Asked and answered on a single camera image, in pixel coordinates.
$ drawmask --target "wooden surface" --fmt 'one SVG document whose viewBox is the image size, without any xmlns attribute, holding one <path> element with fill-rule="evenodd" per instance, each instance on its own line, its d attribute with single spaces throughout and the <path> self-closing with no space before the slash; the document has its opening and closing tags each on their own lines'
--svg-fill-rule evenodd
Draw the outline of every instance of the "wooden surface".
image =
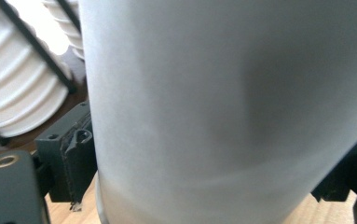
<svg viewBox="0 0 357 224">
<path fill-rule="evenodd" d="M 94 180 L 85 194 L 81 212 L 70 211 L 69 203 L 51 203 L 47 196 L 52 224 L 100 223 L 95 202 Z M 345 203 L 317 203 L 310 195 L 286 218 L 283 224 L 353 224 L 352 206 L 356 200 L 350 194 Z"/>
</svg>

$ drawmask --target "stacked white plate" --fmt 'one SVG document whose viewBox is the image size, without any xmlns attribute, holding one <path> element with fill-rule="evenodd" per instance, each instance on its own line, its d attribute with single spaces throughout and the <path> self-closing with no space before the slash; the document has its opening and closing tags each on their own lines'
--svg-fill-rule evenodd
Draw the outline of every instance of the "stacked white plate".
<svg viewBox="0 0 357 224">
<path fill-rule="evenodd" d="M 66 65 L 58 65 L 71 76 Z M 41 125 L 59 109 L 67 93 L 67 88 L 0 11 L 0 135 L 16 136 Z"/>
<path fill-rule="evenodd" d="M 53 19 L 60 25 L 64 33 L 67 35 L 71 46 L 73 46 L 73 52 L 76 57 L 84 60 L 85 57 L 83 52 L 82 36 L 77 31 L 71 20 L 67 17 L 60 4 L 56 0 L 43 0 L 42 3 L 48 8 L 50 14 L 53 16 Z M 78 17 L 78 1 L 67 0 L 67 3 Z"/>
</svg>

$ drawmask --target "wooden table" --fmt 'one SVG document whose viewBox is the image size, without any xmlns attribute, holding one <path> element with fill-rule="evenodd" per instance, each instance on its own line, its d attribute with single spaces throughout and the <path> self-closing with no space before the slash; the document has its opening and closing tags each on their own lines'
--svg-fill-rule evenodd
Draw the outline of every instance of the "wooden table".
<svg viewBox="0 0 357 224">
<path fill-rule="evenodd" d="M 83 199 L 81 212 L 71 212 L 69 203 L 52 203 L 49 196 L 46 197 L 52 224 L 96 224 L 100 223 L 95 201 L 94 180 Z M 352 206 L 356 195 L 350 194 L 345 203 L 317 203 L 308 195 L 303 202 L 286 218 L 284 224 L 352 224 Z"/>
</svg>

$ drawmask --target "dark brown surface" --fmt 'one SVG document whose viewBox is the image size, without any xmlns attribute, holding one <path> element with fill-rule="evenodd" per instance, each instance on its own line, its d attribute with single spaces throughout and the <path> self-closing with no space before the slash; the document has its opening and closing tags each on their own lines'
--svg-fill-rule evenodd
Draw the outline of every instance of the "dark brown surface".
<svg viewBox="0 0 357 224">
<path fill-rule="evenodd" d="M 62 107 L 45 123 L 41 126 L 35 128 L 34 130 L 24 133 L 15 137 L 12 137 L 9 143 L 1 147 L 0 153 L 10 150 L 10 149 L 25 149 L 27 151 L 35 150 L 34 139 L 41 134 L 47 127 L 53 124 L 56 120 L 61 118 L 64 114 L 66 114 L 71 108 L 75 105 L 83 102 L 87 99 L 88 96 L 88 87 L 86 84 L 86 72 L 85 72 L 85 64 L 83 61 L 79 60 L 71 48 L 69 48 L 63 55 L 62 60 L 68 64 L 70 67 L 73 80 L 77 87 L 77 91 L 74 94 L 69 94 L 65 101 L 62 104 Z"/>
</svg>

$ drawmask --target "gray cylindrical object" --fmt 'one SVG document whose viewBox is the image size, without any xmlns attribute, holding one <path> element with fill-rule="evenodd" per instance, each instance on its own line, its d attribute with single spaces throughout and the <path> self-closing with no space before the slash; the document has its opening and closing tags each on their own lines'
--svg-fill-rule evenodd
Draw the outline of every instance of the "gray cylindrical object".
<svg viewBox="0 0 357 224">
<path fill-rule="evenodd" d="M 357 141 L 357 2 L 81 1 L 110 223 L 278 223 Z"/>
</svg>

